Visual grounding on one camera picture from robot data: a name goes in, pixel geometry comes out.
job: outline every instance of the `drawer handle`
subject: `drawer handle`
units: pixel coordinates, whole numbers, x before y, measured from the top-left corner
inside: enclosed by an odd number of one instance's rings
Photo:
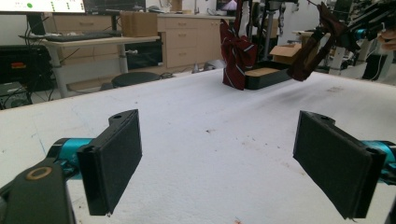
[[[81,21],[79,24],[84,26],[93,25],[93,21]]]

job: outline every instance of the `round stool seat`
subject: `round stool seat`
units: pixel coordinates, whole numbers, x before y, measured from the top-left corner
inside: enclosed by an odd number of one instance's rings
[[[124,73],[111,80],[114,88],[132,86],[140,83],[159,80],[161,77],[150,72],[131,72]]]

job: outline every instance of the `table surface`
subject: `table surface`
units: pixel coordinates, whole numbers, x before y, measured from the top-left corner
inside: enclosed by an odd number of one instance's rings
[[[258,91],[221,80],[214,70],[1,111],[0,186],[56,140],[96,137],[110,116],[138,109],[143,158],[114,214],[90,217],[82,182],[67,182],[78,223],[355,223],[292,158],[299,112],[396,142],[396,88],[317,73]],[[358,222],[384,223],[395,193],[378,184]]]
[[[73,48],[73,47],[91,47],[99,45],[120,45],[120,44],[133,44],[133,43],[144,43],[152,42],[156,39],[160,39],[159,36],[147,36],[147,37],[110,37],[101,39],[90,39],[90,40],[79,40],[71,42],[53,42],[44,40],[42,43],[47,47],[55,48]]]

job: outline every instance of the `dark red fabric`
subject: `dark red fabric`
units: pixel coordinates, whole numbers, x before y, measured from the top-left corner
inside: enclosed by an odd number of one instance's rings
[[[225,20],[221,20],[221,54],[226,62],[223,83],[242,91],[245,88],[245,71],[256,62],[257,45],[250,43],[246,36],[239,37],[237,33]]]

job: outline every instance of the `person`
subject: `person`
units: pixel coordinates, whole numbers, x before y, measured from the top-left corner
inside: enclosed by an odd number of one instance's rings
[[[382,49],[396,50],[396,28],[382,32],[378,37],[378,41],[382,44]]]

